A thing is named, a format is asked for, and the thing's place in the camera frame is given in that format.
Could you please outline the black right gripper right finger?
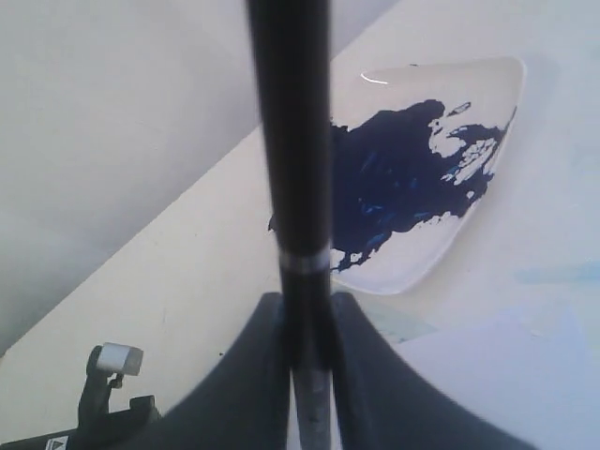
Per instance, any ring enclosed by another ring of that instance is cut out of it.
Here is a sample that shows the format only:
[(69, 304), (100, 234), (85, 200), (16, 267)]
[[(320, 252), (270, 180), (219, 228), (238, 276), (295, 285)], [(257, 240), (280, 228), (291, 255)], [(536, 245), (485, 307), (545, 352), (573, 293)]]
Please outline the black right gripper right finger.
[(354, 297), (331, 298), (337, 420), (346, 449), (527, 449), (410, 367)]

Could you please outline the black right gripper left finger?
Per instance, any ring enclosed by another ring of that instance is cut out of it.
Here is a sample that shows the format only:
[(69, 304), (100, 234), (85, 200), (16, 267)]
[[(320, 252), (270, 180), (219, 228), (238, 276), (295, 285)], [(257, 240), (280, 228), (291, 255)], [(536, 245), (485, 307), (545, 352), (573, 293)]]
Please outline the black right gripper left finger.
[(284, 449), (290, 363), (279, 293), (262, 296), (209, 375), (127, 449)]

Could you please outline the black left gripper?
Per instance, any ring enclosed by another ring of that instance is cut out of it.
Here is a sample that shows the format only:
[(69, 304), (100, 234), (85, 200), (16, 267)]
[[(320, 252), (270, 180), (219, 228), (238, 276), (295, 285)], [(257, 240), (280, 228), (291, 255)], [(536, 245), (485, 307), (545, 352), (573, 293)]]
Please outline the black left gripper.
[(161, 418), (154, 396), (135, 397), (129, 408), (102, 413), (91, 425), (1, 444), (2, 450), (108, 449), (125, 443)]

